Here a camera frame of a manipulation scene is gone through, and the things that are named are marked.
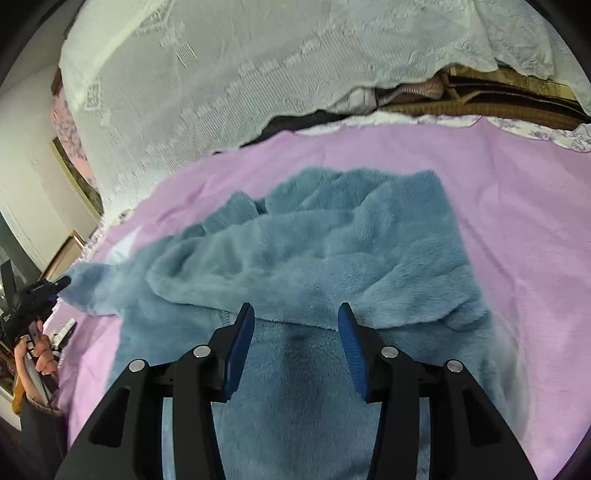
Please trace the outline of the person's left hand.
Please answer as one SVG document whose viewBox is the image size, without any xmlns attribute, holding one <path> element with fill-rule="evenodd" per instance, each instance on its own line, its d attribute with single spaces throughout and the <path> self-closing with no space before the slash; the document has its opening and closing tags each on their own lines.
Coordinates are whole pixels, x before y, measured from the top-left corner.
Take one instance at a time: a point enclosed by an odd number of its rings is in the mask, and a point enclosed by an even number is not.
<svg viewBox="0 0 591 480">
<path fill-rule="evenodd" d="M 43 322 L 38 320 L 36 322 L 36 338 L 34 339 L 34 347 L 29 348 L 27 341 L 22 338 L 14 349 L 14 358 L 18 376 L 24 381 L 29 378 L 25 359 L 27 355 L 34 358 L 35 370 L 42 375 L 57 376 L 58 364 L 54 358 L 49 337 L 43 332 Z"/>
</svg>

